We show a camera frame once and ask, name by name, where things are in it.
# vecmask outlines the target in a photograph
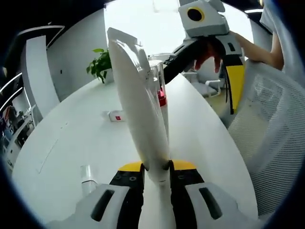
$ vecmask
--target white table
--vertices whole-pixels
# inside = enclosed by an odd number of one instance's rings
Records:
[[[182,75],[166,91],[171,159],[193,162],[205,181],[223,188],[245,215],[256,219],[250,176],[217,114]],[[81,166],[91,165],[97,182],[107,184],[119,167],[139,160],[127,124],[101,117],[103,111],[118,109],[115,84],[92,81],[53,109],[24,144],[12,178],[43,223],[74,212],[82,198]],[[149,183],[146,179],[144,205],[154,202]]]

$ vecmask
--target white mesh chair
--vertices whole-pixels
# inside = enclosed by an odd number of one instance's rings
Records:
[[[261,216],[279,206],[301,168],[305,89],[263,63],[247,61],[246,77],[251,80],[228,131],[249,170]]]

